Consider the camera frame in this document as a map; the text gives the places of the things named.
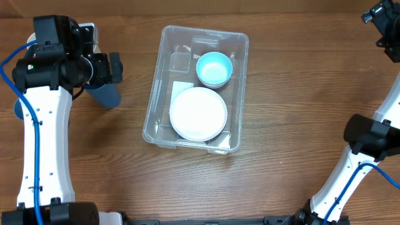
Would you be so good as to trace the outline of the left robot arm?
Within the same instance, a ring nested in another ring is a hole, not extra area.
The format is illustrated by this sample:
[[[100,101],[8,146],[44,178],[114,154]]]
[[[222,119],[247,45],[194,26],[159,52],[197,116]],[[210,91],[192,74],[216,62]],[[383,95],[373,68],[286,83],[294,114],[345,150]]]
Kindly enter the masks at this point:
[[[77,202],[69,172],[68,127],[73,101],[89,93],[106,109],[119,106],[123,79],[118,52],[102,53],[95,24],[67,16],[33,19],[34,33],[21,47],[4,81],[17,95],[14,112],[24,122],[24,168],[17,208],[3,224],[128,224],[122,212],[101,212]]]

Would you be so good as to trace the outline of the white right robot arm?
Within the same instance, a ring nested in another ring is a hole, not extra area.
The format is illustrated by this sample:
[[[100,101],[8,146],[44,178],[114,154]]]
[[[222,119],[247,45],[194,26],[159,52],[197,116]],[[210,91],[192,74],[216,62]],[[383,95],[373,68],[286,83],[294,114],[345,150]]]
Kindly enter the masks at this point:
[[[375,169],[393,186],[378,164],[399,154],[399,81],[396,80],[372,118],[354,114],[346,124],[343,154],[324,186],[284,224],[349,224],[347,201],[364,177]]]

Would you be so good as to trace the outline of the grey green bowl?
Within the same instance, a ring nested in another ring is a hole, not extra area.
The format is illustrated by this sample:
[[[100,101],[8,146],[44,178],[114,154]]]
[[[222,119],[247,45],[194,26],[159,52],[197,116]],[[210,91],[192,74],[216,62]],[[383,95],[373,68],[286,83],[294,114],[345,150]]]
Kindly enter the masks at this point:
[[[224,80],[209,81],[209,80],[200,79],[199,81],[206,88],[218,89],[218,88],[223,87],[225,84],[227,84],[229,80],[228,79],[224,79]]]

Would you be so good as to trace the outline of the clear plastic storage bin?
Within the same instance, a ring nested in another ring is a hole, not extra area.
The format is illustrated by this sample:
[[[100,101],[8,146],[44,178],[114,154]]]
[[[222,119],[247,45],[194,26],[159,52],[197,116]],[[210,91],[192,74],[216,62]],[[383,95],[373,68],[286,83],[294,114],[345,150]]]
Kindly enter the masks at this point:
[[[180,87],[202,86],[196,63],[208,52],[225,54],[232,62],[229,81],[216,92],[227,106],[227,123],[220,134],[205,142],[188,141],[171,125],[169,107]],[[157,63],[142,136],[161,148],[187,147],[211,154],[235,153],[241,148],[249,38],[240,32],[166,26],[162,30]]]

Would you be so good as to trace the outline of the pink plate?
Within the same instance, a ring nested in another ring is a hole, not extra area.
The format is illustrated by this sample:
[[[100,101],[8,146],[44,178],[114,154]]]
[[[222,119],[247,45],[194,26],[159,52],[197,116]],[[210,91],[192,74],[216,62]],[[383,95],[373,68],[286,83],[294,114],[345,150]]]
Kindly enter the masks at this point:
[[[228,120],[228,108],[222,97],[205,87],[192,87],[178,94],[169,108],[174,130],[189,141],[215,138]]]

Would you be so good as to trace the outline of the light blue bowl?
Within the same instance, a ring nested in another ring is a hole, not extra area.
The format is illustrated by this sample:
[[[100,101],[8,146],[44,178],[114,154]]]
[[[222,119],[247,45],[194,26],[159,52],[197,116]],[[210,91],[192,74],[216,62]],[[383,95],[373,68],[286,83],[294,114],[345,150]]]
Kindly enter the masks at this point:
[[[198,79],[202,80],[230,80],[233,73],[233,64],[221,52],[208,52],[198,59],[196,73]]]

